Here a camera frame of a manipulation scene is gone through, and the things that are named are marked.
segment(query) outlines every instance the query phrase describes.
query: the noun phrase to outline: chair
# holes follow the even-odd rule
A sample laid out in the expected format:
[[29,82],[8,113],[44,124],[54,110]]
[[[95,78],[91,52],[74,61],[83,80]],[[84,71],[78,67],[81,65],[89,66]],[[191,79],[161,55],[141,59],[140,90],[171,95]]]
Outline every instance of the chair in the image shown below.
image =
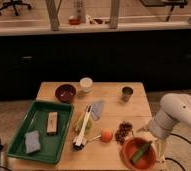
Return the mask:
[[28,8],[29,10],[31,10],[31,8],[32,8],[30,4],[23,3],[22,0],[10,0],[10,2],[4,2],[4,3],[3,3],[2,8],[0,8],[0,15],[2,14],[1,11],[2,11],[3,9],[8,8],[9,6],[13,6],[14,11],[15,11],[15,15],[16,15],[16,16],[19,16],[19,13],[18,13],[18,11],[17,11],[17,9],[16,9],[16,5],[24,5],[24,6],[27,6],[27,8]]
[[187,0],[141,0],[141,2],[145,7],[171,6],[170,11],[169,11],[165,21],[169,21],[175,6],[184,8],[184,6],[186,6],[188,4]]

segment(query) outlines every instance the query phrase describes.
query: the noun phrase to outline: dried food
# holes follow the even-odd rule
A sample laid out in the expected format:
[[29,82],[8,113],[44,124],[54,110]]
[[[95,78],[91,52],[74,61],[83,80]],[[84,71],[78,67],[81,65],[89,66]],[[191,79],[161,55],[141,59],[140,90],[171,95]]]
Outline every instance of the dried food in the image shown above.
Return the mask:
[[130,122],[122,122],[119,125],[119,129],[115,133],[115,139],[121,145],[124,144],[126,136],[129,134],[129,131],[132,131],[132,124]]

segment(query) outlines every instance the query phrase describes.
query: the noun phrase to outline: red object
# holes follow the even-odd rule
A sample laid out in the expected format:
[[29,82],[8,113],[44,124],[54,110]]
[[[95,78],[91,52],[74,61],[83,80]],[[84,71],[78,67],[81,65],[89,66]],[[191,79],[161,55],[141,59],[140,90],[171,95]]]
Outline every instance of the red object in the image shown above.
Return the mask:
[[102,130],[100,140],[103,142],[110,142],[113,138],[113,133],[110,130]]
[[138,171],[146,171],[150,170],[154,166],[156,155],[152,146],[150,146],[149,150],[145,152],[145,154],[137,161],[135,165],[131,162],[134,153],[145,143],[147,143],[147,141],[140,137],[128,139],[125,141],[121,149],[121,157],[124,164],[128,168]]
[[69,19],[70,25],[79,25],[81,22],[79,19]]
[[56,98],[63,103],[72,103],[76,89],[71,84],[63,84],[56,89]]

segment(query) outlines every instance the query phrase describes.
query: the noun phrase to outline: metal cup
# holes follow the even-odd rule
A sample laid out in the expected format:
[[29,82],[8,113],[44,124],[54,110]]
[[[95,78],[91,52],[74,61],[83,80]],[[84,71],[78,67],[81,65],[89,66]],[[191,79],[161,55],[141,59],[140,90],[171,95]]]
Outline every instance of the metal cup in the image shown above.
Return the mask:
[[124,102],[128,102],[132,94],[133,94],[133,89],[131,87],[123,87],[121,99]]

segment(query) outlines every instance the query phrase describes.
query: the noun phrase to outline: wooden block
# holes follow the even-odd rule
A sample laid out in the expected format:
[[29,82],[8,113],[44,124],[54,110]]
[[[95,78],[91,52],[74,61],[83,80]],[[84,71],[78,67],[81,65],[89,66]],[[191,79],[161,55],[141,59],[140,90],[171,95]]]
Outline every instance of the wooden block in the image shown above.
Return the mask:
[[47,135],[56,135],[58,126],[58,113],[50,112],[47,119]]

